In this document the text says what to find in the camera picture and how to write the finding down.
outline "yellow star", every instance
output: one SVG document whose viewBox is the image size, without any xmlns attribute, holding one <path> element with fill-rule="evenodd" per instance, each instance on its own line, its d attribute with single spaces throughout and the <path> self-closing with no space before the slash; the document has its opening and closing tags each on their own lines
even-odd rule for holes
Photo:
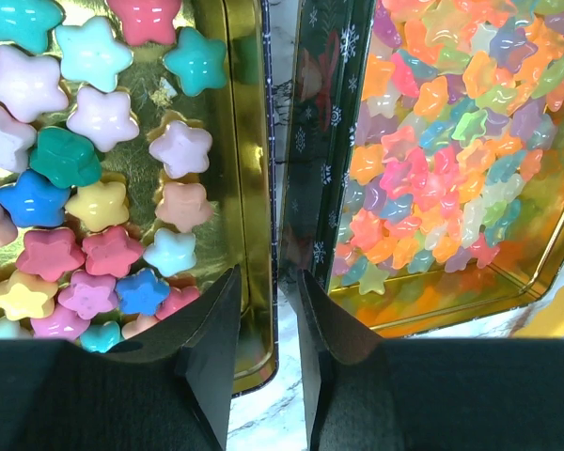
<svg viewBox="0 0 564 451">
<path fill-rule="evenodd" d="M 55 310 L 53 297 L 57 290 L 57 282 L 15 271 L 8 280 L 0 282 L 0 307 L 11 321 L 46 318 Z"/>
<path fill-rule="evenodd" d="M 77 194 L 65 204 L 65 210 L 79 218 L 91 232 L 100 232 L 130 219 L 125 194 L 125 185 L 119 181 L 97 181 L 77 188 Z"/>
<path fill-rule="evenodd" d="M 376 265 L 368 262 L 366 272 L 359 280 L 359 294 L 363 295 L 371 291 L 384 294 L 384 281 L 389 275 L 388 271 L 379 270 Z"/>
</svg>

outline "yellow object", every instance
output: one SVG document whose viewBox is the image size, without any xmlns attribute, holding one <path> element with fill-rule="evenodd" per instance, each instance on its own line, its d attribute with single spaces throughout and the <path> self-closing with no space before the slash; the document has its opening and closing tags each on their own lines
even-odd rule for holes
<svg viewBox="0 0 564 451">
<path fill-rule="evenodd" d="M 117 226 L 130 219 L 125 205 L 125 185 L 118 181 L 96 183 L 77 189 L 65 210 L 79 218 L 92 232 L 100 232 L 108 226 Z"/>
<path fill-rule="evenodd" d="M 514 336 L 519 338 L 564 336 L 564 287 L 558 290 L 552 303 L 542 309 Z"/>
<path fill-rule="evenodd" d="M 46 318 L 55 310 L 53 297 L 57 290 L 57 282 L 15 271 L 8 280 L 0 282 L 0 307 L 11 321 Z"/>
</svg>

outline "gold tray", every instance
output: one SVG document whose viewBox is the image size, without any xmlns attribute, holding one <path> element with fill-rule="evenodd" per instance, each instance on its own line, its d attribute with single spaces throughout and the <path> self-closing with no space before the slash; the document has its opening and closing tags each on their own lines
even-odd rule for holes
<svg viewBox="0 0 564 451">
<path fill-rule="evenodd" d="M 564 104 L 547 113 L 564 120 Z M 336 288 L 331 297 L 383 336 L 403 336 L 510 310 L 540 299 L 564 261 L 564 149 L 544 152 L 518 198 L 522 212 L 493 264 L 389 278 L 384 296 Z"/>
<path fill-rule="evenodd" d="M 120 23 L 103 0 L 57 0 L 65 10 L 63 24 L 83 24 L 95 15 L 106 16 L 124 42 Z M 208 39 L 227 44 L 228 77 L 223 89 L 209 89 L 189 98 L 181 93 L 179 81 L 167 71 L 162 57 L 171 47 L 149 43 L 131 47 L 134 62 L 119 75 L 118 90 L 132 97 L 132 110 L 140 135 L 102 154 L 102 180 L 125 181 L 131 236 L 145 246 L 163 224 L 154 210 L 169 181 L 163 165 L 149 155 L 149 142 L 170 120 L 185 119 L 208 130 L 213 137 L 210 168 L 200 175 L 180 179 L 200 182 L 207 190 L 215 214 L 194 229 L 197 264 L 189 272 L 167 278 L 174 287 L 196 283 L 201 292 L 227 268 L 241 264 L 243 272 L 243 316 L 237 350 L 234 391 L 254 389 L 270 379 L 276 368 L 274 310 L 272 304 L 272 229 L 269 197 L 268 128 L 266 123 L 265 76 L 261 45 L 261 10 L 252 0 L 184 0 L 175 20 L 176 28 L 192 26 Z M 51 33 L 46 54 L 60 57 Z M 78 83 L 61 82 L 70 94 L 68 110 L 42 116 L 33 125 L 59 125 L 75 107 Z M 17 175 L 0 170 L 0 186 Z M 68 215 L 69 226 L 82 238 L 78 221 Z M 24 230 L 12 244 L 0 248 L 0 281 L 14 270 L 14 260 L 23 249 Z M 140 260 L 133 271 L 146 266 Z M 98 321 L 116 316 L 122 322 L 133 319 L 119 313 L 104 314 Z"/>
</svg>

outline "red star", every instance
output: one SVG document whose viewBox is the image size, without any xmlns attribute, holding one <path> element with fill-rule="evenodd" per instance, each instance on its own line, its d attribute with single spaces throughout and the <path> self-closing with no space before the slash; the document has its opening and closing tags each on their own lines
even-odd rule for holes
<svg viewBox="0 0 564 451">
<path fill-rule="evenodd" d="M 65 272 L 84 264 L 84 253 L 68 228 L 30 230 L 23 237 L 23 245 L 25 248 L 15 262 L 17 269 L 48 282 L 56 282 Z"/>
<path fill-rule="evenodd" d="M 132 264 L 144 253 L 142 244 L 131 239 L 121 225 L 84 238 L 82 248 L 87 254 L 88 274 L 111 274 L 115 277 L 125 277 Z"/>
<path fill-rule="evenodd" d="M 176 42 L 173 20 L 181 8 L 181 0 L 107 0 L 108 6 L 123 24 L 123 36 L 132 46 L 157 42 Z"/>
</svg>

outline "snowflake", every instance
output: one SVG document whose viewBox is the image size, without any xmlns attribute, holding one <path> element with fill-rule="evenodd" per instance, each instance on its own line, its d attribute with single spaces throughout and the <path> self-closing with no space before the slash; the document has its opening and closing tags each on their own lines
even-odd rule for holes
<svg viewBox="0 0 564 451">
<path fill-rule="evenodd" d="M 355 131 L 357 130 L 357 122 L 355 125 L 349 128 L 349 146 L 353 147 L 355 145 Z"/>
<path fill-rule="evenodd" d="M 299 153 L 303 153 L 303 150 L 305 150 L 305 132 L 302 127 L 299 127 L 299 130 L 297 131 L 297 134 L 295 134 L 294 138 L 297 150 L 299 150 Z"/>
<path fill-rule="evenodd" d="M 349 171 L 345 172 L 342 176 L 342 187 L 347 188 L 349 185 Z"/>
<path fill-rule="evenodd" d="M 330 228 L 335 228 L 336 226 L 338 226 L 337 214 L 333 211 L 330 211 L 330 214 L 328 215 L 328 225 L 330 226 Z"/>
<path fill-rule="evenodd" d="M 309 13 L 309 24 L 313 26 L 316 24 L 317 21 L 318 21 L 318 11 L 316 10 L 316 7 L 313 7 L 313 9 L 311 9 L 311 12 Z"/>
<path fill-rule="evenodd" d="M 330 174 L 330 164 L 324 163 L 321 166 L 321 184 L 327 185 L 332 181 L 332 175 Z"/>
<path fill-rule="evenodd" d="M 340 37 L 340 51 L 344 62 L 349 61 L 350 58 L 355 56 L 355 45 L 359 40 L 359 35 L 355 32 L 355 25 L 348 26 L 347 29 L 342 30 Z"/>
<path fill-rule="evenodd" d="M 341 119 L 342 119 L 342 110 L 340 109 L 340 107 L 336 105 L 333 106 L 332 117 L 330 117 L 330 123 L 332 124 L 333 127 L 336 127 L 340 123 Z"/>
<path fill-rule="evenodd" d="M 316 241 L 313 243 L 313 261 L 318 263 L 323 263 L 323 258 L 326 255 L 326 251 L 323 248 L 323 241 Z"/>
<path fill-rule="evenodd" d="M 349 79 L 349 90 L 353 93 L 357 90 L 357 77 L 353 75 Z"/>
</svg>

